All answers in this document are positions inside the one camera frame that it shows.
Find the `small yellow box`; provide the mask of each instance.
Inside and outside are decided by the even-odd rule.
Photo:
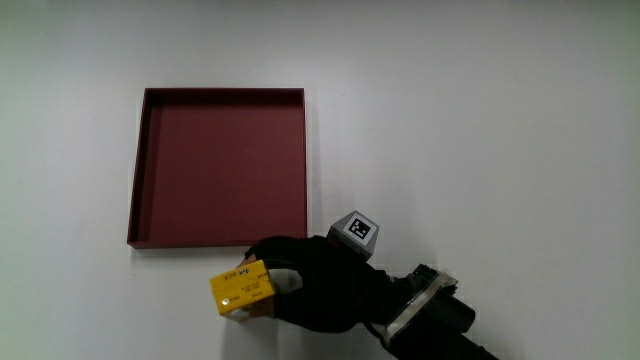
[[[248,318],[245,307],[275,294],[262,260],[212,277],[209,282],[218,313],[236,321]]]

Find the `finger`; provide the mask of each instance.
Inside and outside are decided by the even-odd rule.
[[[287,236],[266,238],[252,246],[247,256],[256,255],[270,268],[298,270],[305,267],[324,266],[328,260],[327,247],[322,238],[295,239]]]
[[[247,258],[244,258],[244,259],[242,260],[242,262],[240,263],[240,265],[236,266],[236,269],[237,269],[237,268],[239,268],[239,267],[241,267],[241,266],[245,266],[245,265],[247,265],[247,264],[250,264],[250,263],[252,263],[252,262],[254,262],[254,261],[257,261],[257,259],[256,259],[256,255],[255,255],[255,254],[252,254],[251,256],[249,256],[249,257],[247,257]]]
[[[344,332],[358,323],[348,316],[333,315],[313,298],[304,287],[288,294],[278,294],[273,298],[274,316],[309,330],[326,333]]]

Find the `black glove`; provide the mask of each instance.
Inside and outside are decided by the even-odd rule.
[[[385,324],[411,298],[361,257],[325,238],[264,239],[247,251],[266,266],[296,270],[303,287],[274,297],[278,319],[321,332],[343,332],[358,322]]]

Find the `red tray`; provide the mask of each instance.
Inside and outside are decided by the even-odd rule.
[[[306,237],[303,89],[146,89],[127,243]]]

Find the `white surface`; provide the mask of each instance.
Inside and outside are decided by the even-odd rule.
[[[125,244],[143,89],[183,86],[304,87],[312,233],[451,269],[501,359],[637,359],[638,7],[349,3],[0,2],[1,359],[389,358],[218,317],[244,248]]]

